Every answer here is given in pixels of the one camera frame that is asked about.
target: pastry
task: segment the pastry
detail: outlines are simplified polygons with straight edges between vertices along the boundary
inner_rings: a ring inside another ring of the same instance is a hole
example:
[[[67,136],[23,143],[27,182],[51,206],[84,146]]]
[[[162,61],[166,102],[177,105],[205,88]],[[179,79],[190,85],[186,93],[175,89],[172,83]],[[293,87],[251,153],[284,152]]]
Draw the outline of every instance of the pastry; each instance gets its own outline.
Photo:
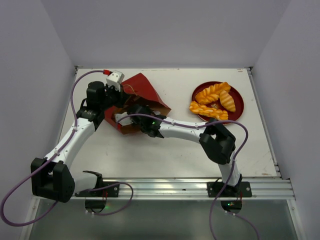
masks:
[[[236,105],[235,105],[234,99],[225,90],[222,90],[220,92],[220,103],[228,111],[233,113],[236,111]]]
[[[200,105],[196,101],[190,103],[189,109],[194,114],[215,118],[218,120],[228,120],[228,112],[213,107],[207,107],[206,105]]]
[[[195,96],[195,100],[202,105],[209,104],[219,99],[221,91],[224,90],[228,93],[230,89],[231,87],[227,82],[216,83],[215,85],[211,85],[199,92]]]

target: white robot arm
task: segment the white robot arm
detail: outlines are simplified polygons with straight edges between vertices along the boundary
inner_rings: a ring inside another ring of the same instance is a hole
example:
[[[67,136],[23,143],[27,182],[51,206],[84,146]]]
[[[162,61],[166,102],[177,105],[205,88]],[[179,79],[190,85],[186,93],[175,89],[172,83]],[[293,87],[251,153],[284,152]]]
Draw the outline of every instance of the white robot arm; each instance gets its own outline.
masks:
[[[121,72],[113,72],[107,78],[107,85],[99,81],[89,83],[86,91],[86,106],[83,101],[76,114],[76,125],[73,123],[64,138],[51,152],[42,159],[35,158],[31,164],[31,172],[33,172],[47,159],[57,154],[58,150],[60,152],[50,164],[41,170],[40,174],[31,178],[34,195],[65,203],[74,193],[104,187],[101,174],[84,171],[73,178],[69,169],[83,144],[94,134],[104,119],[104,111],[112,106],[122,107],[129,98],[121,86],[123,78]],[[150,137],[179,138],[201,144],[208,158],[218,164],[222,181],[225,183],[230,176],[236,138],[222,124],[197,128],[197,126],[204,125],[205,122],[174,120],[163,115],[155,115],[149,107],[140,105],[130,107],[127,113],[116,115],[115,118],[118,119],[127,114],[130,115],[129,120],[121,124],[134,124]],[[157,118],[155,120],[146,116],[137,116],[139,114]],[[73,137],[66,144],[73,131],[75,131]],[[238,188],[241,180],[242,176],[235,165],[228,186]]]

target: paper bag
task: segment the paper bag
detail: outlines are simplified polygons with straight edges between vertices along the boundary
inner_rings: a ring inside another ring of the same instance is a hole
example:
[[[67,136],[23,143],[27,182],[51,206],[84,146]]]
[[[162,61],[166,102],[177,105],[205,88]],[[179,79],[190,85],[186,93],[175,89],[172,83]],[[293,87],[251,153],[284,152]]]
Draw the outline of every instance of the paper bag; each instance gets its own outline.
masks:
[[[115,114],[121,114],[128,110],[130,106],[139,104],[142,106],[148,105],[154,111],[159,111],[161,115],[166,116],[171,108],[168,107],[159,97],[157,91],[152,87],[145,75],[139,73],[122,82],[123,91],[130,95],[123,108],[115,106],[104,112],[104,119],[117,128],[122,134],[132,134],[139,132],[138,126],[118,124],[116,126]]]

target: white wall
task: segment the white wall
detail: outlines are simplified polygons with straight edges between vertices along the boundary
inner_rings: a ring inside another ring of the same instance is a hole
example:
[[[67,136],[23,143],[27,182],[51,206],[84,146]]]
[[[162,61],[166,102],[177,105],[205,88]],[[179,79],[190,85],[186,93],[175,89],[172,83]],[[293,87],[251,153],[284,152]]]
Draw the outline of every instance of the white wall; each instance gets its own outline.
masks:
[[[0,199],[30,174],[57,140],[73,82],[73,65],[39,0],[0,3]],[[5,213],[24,222],[31,198],[25,183]],[[20,227],[0,220],[1,239],[18,239]]]
[[[74,64],[249,67],[290,0],[42,0]]]
[[[280,170],[320,239],[320,1],[292,0],[253,68]]]

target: purple cable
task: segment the purple cable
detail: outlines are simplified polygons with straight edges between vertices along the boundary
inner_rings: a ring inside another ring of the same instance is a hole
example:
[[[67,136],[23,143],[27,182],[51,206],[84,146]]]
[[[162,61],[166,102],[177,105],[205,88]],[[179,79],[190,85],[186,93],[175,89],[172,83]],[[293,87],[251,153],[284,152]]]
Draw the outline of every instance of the purple cable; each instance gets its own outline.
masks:
[[[118,125],[123,119],[130,118],[130,117],[137,117],[137,116],[139,116],[139,117],[148,117],[148,118],[155,119],[155,120],[159,120],[159,121],[161,121],[161,122],[163,122],[163,123],[171,124],[171,125],[172,125],[172,122],[170,122],[170,121],[166,121],[166,120],[161,119],[161,118],[158,118],[158,117],[156,117],[156,116],[151,116],[151,115],[142,114],[142,113],[134,113],[134,114],[130,114],[130,115],[124,116],[124,117],[120,118],[120,119],[116,122],[116,124]],[[184,128],[189,128],[189,129],[197,129],[197,128],[200,129],[200,128],[205,128],[205,127],[208,127],[208,126],[212,126],[212,125],[216,125],[216,124],[224,124],[224,123],[233,123],[233,124],[237,124],[237,125],[239,125],[240,127],[242,127],[243,130],[245,131],[245,138],[244,138],[242,144],[240,145],[240,147],[239,147],[239,148],[237,149],[237,151],[234,153],[234,157],[233,157],[233,159],[232,159],[232,165],[231,165],[230,175],[228,176],[227,180],[225,181],[225,183],[224,183],[223,187],[221,188],[221,190],[219,191],[219,193],[215,196],[215,198],[214,198],[214,200],[213,200],[213,202],[212,202],[212,204],[211,204],[211,207],[210,207],[210,212],[209,212],[209,226],[210,226],[211,234],[212,234],[212,236],[213,236],[213,238],[214,238],[215,240],[217,240],[218,238],[217,238],[217,236],[216,236],[216,234],[215,234],[215,232],[214,232],[213,226],[212,226],[212,213],[213,213],[213,209],[214,209],[214,206],[215,206],[215,204],[216,204],[216,202],[217,202],[217,199],[220,197],[220,195],[222,194],[222,192],[225,190],[225,188],[226,188],[227,185],[228,185],[228,182],[229,182],[230,179],[231,179],[232,173],[233,173],[233,171],[234,171],[234,169],[235,169],[235,159],[236,159],[236,156],[238,155],[238,153],[241,151],[241,149],[244,147],[244,145],[246,144],[246,142],[247,142],[247,140],[248,140],[248,137],[249,137],[248,129],[247,129],[242,123],[237,122],[237,121],[233,121],[233,120],[214,121],[214,122],[209,122],[209,123],[206,123],[206,124],[203,124],[203,125],[200,125],[200,126],[186,125],[186,124],[181,124],[181,123],[177,123],[177,122],[174,123],[175,126],[184,127]],[[240,215],[237,215],[237,214],[236,214],[235,216],[238,217],[238,218],[240,218],[240,219],[242,219],[242,220],[244,220],[244,221],[246,221],[247,223],[249,223],[249,224],[253,227],[253,229],[254,229],[254,231],[255,231],[255,233],[256,233],[256,236],[257,236],[258,240],[260,240],[260,234],[259,234],[257,228],[253,225],[253,223],[251,223],[249,220],[247,220],[246,218],[244,218],[244,217],[242,217],[242,216],[240,216]]]
[[[102,70],[93,70],[93,71],[88,71],[87,73],[83,74],[82,76],[80,76],[78,78],[78,80],[75,81],[75,83],[72,86],[71,89],[71,96],[70,96],[70,102],[71,102],[71,108],[72,108],[72,113],[74,116],[74,122],[75,122],[75,126],[78,124],[77,121],[77,115],[76,115],[76,110],[75,110],[75,106],[74,106],[74,100],[73,100],[73,95],[74,95],[74,90],[75,87],[77,85],[77,83],[85,76],[92,74],[92,73],[103,73],[104,71]],[[29,224],[33,224],[36,221],[42,219],[45,215],[47,215],[58,203],[58,201],[54,202],[53,205],[41,216],[39,216],[38,218],[32,220],[32,221],[28,221],[28,222],[24,222],[24,223],[15,223],[12,221],[9,221],[6,216],[5,216],[5,203],[8,200],[8,198],[10,197],[10,195],[17,190],[17,188],[19,188],[22,184],[24,184],[28,179],[30,179],[31,177],[33,177],[34,175],[36,175],[37,173],[39,173],[43,168],[45,168],[52,160],[55,159],[55,157],[59,154],[59,152],[61,152],[61,150],[70,142],[70,140],[72,139],[72,137],[74,136],[76,130],[72,130],[70,136],[68,137],[68,139],[65,141],[65,143],[58,149],[58,153],[55,153],[52,157],[50,157],[41,167],[39,167],[37,170],[35,170],[34,172],[32,172],[30,175],[28,175],[27,177],[25,177],[23,180],[21,180],[18,184],[16,184],[2,199],[1,204],[0,204],[0,217],[1,219],[8,225],[13,226],[13,227],[23,227],[23,226],[27,226]]]

